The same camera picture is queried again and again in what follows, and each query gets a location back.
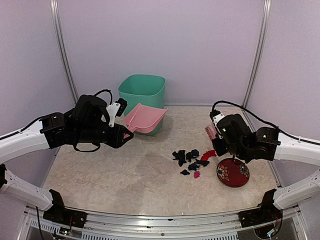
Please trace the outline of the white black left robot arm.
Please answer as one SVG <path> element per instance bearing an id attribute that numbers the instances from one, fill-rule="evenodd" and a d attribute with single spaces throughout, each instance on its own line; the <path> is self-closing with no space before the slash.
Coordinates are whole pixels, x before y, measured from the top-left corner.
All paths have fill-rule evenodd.
<path id="1" fill-rule="evenodd" d="M 81 95 L 76 106 L 66 113 L 55 112 L 33 120 L 27 126 L 0 138 L 0 192 L 25 201 L 40 210 L 49 210 L 57 221 L 70 218 L 59 192 L 37 187 L 14 175 L 5 163 L 20 156 L 73 146 L 92 144 L 99 150 L 102 144 L 114 149 L 122 147 L 134 137 L 125 126 L 117 124 L 128 103 L 119 98 L 106 103 L 97 95 Z"/>

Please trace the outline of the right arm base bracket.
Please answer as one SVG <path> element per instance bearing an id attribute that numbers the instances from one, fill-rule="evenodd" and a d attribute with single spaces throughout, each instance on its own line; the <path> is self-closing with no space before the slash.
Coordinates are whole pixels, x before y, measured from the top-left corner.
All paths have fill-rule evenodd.
<path id="1" fill-rule="evenodd" d="M 256 208 L 238 213 L 242 228 L 265 224 L 283 218 L 283 210 L 274 206 L 275 192 L 275 188 L 265 192 L 262 202 Z"/>

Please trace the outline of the pink plastic dustpan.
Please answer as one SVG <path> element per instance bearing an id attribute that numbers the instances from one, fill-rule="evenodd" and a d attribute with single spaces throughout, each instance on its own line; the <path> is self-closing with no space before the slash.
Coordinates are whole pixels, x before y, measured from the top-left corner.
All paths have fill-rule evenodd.
<path id="1" fill-rule="evenodd" d="M 146 106 L 138 103 L 125 117 L 124 123 L 131 132 L 149 134 L 163 120 L 168 109 Z"/>

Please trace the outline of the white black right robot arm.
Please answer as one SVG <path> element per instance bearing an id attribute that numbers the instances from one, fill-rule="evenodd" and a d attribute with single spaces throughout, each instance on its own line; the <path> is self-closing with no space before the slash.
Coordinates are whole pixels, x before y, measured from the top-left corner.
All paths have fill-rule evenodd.
<path id="1" fill-rule="evenodd" d="M 276 127 L 261 127 L 253 132 L 240 114 L 210 113 L 215 136 L 213 148 L 218 156 L 230 154 L 246 163 L 252 160 L 289 160 L 319 166 L 320 143 L 281 132 Z M 320 171 L 287 187 L 267 191 L 256 210 L 256 218 L 266 222 L 277 208 L 283 210 L 320 193 Z"/>

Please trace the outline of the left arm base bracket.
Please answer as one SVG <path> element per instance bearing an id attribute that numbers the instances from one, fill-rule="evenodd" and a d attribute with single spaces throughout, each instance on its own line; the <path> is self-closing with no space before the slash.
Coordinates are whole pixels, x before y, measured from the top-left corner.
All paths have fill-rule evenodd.
<path id="1" fill-rule="evenodd" d="M 50 189 L 49 192 L 52 196 L 52 206 L 44 211 L 43 218 L 54 223 L 83 229 L 88 214 L 84 211 L 66 208 L 59 192 L 53 189 Z"/>

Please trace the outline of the pink plastic hand brush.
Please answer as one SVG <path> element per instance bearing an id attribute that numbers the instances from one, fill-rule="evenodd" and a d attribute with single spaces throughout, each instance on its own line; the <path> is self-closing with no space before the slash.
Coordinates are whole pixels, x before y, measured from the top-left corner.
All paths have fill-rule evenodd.
<path id="1" fill-rule="evenodd" d="M 205 131 L 211 141 L 213 141 L 216 138 L 216 130 L 212 125 L 206 126 Z"/>

